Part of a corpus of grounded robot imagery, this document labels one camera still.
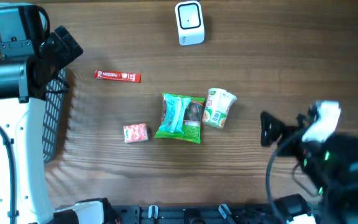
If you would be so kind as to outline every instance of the instant noodle cup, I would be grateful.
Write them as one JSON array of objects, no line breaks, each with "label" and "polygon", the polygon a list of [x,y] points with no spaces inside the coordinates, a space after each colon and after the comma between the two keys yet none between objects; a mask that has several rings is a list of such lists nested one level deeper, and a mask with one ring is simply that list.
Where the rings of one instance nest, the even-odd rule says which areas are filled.
[{"label": "instant noodle cup", "polygon": [[223,128],[231,105],[237,100],[227,90],[210,88],[203,114],[203,123],[215,128]]}]

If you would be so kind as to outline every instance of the red wrapper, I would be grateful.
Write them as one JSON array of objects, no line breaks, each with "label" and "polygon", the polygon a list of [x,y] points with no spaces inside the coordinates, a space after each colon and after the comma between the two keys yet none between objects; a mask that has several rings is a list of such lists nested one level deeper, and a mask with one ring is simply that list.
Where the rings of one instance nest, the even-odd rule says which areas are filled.
[{"label": "red wrapper", "polygon": [[94,71],[95,79],[103,80],[117,80],[124,82],[140,82],[140,74],[138,73],[126,73],[126,72],[109,72],[109,71]]},{"label": "red wrapper", "polygon": [[141,142],[148,141],[149,134],[147,132],[147,126],[143,124],[132,124],[124,126],[124,142]]}]

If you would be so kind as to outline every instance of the food package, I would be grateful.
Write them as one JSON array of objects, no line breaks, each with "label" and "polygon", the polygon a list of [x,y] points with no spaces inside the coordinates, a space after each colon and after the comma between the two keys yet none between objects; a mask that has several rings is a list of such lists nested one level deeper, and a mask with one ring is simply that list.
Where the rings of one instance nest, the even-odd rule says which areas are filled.
[{"label": "food package", "polygon": [[141,74],[96,70],[96,71],[94,71],[94,78],[102,79],[102,80],[115,80],[115,81],[139,83],[140,79],[141,79]]},{"label": "food package", "polygon": [[[174,138],[174,139],[181,139],[186,140],[190,142],[195,143],[201,143],[201,120],[202,120],[202,110],[204,105],[204,98],[196,98],[196,97],[190,97],[190,96],[182,96],[182,95],[175,95],[171,93],[163,93],[162,94],[162,117],[161,117],[161,124],[164,124],[165,118],[168,115],[169,120],[173,120],[171,118],[173,113],[174,115],[178,117],[178,121],[182,120],[182,127],[181,130],[178,130],[178,125],[175,126],[175,130],[171,132],[172,128],[167,130],[164,126],[163,128],[159,128],[157,133],[155,133],[156,138]],[[180,102],[180,108],[185,106],[185,103],[190,99],[190,103],[188,103],[188,106],[185,107],[183,119],[180,119],[181,113],[183,111],[177,111],[172,112],[172,108],[177,110],[179,108],[179,102]]]},{"label": "food package", "polygon": [[148,140],[149,140],[149,134],[145,123],[124,126],[125,143],[142,142]]},{"label": "food package", "polygon": [[237,100],[231,92],[220,88],[210,88],[206,100],[203,123],[215,128],[223,128],[231,105]]}]

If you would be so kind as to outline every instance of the wooden table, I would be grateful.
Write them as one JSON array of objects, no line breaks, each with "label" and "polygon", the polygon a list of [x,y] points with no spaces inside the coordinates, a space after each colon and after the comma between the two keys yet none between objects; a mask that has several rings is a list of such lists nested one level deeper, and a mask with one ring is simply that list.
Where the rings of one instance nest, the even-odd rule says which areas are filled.
[{"label": "wooden table", "polygon": [[[178,43],[175,4],[42,4],[52,27],[66,26],[84,49],[67,67],[59,150],[45,166],[54,207],[95,197],[115,205],[265,202],[274,147],[260,147],[262,110],[295,124],[314,100],[339,100],[338,129],[358,135],[358,3],[203,1],[205,42],[191,47]],[[96,69],[139,72],[142,83],[95,80]],[[238,100],[223,130],[203,126],[200,145],[124,143],[126,124],[147,123],[155,134],[163,92],[206,97],[211,87]],[[275,163],[274,196],[307,198],[291,180],[294,165]]]}]

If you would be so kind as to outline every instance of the white smart plug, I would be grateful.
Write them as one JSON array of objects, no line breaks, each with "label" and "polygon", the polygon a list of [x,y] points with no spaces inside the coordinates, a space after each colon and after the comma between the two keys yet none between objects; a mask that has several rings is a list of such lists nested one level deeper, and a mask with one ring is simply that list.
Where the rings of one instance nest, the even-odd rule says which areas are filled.
[{"label": "white smart plug", "polygon": [[204,21],[198,1],[180,2],[175,7],[180,45],[199,44],[204,41]]}]

